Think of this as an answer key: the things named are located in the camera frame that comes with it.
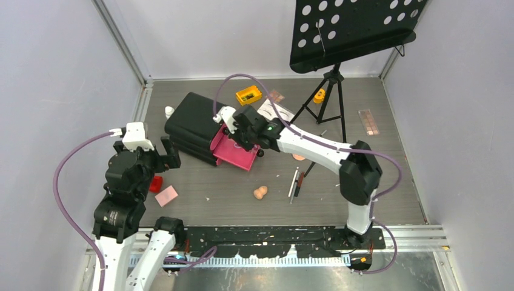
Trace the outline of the black drawer organizer cabinet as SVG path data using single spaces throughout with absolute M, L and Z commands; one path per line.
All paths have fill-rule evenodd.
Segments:
M 164 126 L 178 150 L 212 166 L 219 164 L 210 146 L 220 129 L 213 120 L 213 100 L 194 92 L 184 97 Z

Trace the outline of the white bottle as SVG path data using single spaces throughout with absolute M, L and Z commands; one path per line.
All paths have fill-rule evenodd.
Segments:
M 172 114 L 174 113 L 174 111 L 175 111 L 175 109 L 173 107 L 166 106 L 165 107 L 165 118 L 169 119 L 172 116 Z

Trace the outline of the white makeup pencil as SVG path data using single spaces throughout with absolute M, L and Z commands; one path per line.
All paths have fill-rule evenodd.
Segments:
M 291 185 L 289 188 L 288 198 L 291 198 L 291 196 L 293 195 L 293 189 L 295 187 L 296 179 L 298 177 L 298 171 L 299 171 L 299 167 L 296 167 L 293 178 L 292 178 L 292 182 L 291 182 Z

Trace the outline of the houndstooth pattern pencil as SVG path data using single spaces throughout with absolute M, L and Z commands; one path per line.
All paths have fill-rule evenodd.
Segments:
M 292 188 L 292 192 L 291 192 L 291 195 L 290 195 L 290 204 L 293 203 L 293 199 L 295 197 L 295 193 L 296 193 L 296 189 L 298 188 L 298 182 L 299 182 L 299 179 L 295 179 L 295 182 L 293 184 L 293 188 Z

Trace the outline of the red lip gloss tube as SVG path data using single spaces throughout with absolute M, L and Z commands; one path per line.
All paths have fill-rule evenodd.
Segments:
M 301 174 L 300 174 L 298 179 L 299 179 L 299 182 L 298 182 L 298 188 L 296 189 L 295 197 L 298 197 L 298 195 L 299 195 L 299 191 L 301 189 L 302 180 L 304 179 L 304 172 L 301 172 Z

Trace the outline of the black makeup brush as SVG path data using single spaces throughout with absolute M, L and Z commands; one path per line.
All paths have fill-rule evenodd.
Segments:
M 307 177 L 307 175 L 312 171 L 312 169 L 314 168 L 316 162 L 311 162 L 310 165 L 308 166 L 307 170 L 304 172 L 304 177 Z

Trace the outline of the long eyeshadow palette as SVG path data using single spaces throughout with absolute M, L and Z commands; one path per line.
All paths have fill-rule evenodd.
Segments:
M 359 110 L 358 115 L 364 127 L 365 133 L 368 136 L 379 135 L 379 129 L 377 123 L 369 109 Z

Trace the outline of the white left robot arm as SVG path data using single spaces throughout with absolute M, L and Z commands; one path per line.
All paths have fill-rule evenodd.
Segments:
M 120 141 L 105 173 L 105 196 L 94 211 L 93 234 L 98 255 L 94 287 L 99 290 L 148 290 L 169 251 L 185 246 L 186 231 L 181 219 L 162 216 L 150 234 L 147 248 L 132 273 L 130 254 L 150 185 L 157 173 L 181 166 L 179 153 L 168 136 L 161 137 L 166 154 L 137 147 L 131 152 Z

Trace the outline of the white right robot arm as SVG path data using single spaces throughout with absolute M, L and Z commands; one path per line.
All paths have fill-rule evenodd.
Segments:
M 229 138 L 245 150 L 260 146 L 303 156 L 337 174 L 339 191 L 348 202 L 346 241 L 354 249 L 361 249 L 370 241 L 372 201 L 382 169 L 368 144 L 331 141 L 301 130 L 280 116 L 268 120 L 249 105 L 239 109 L 223 106 L 213 120 L 224 124 Z

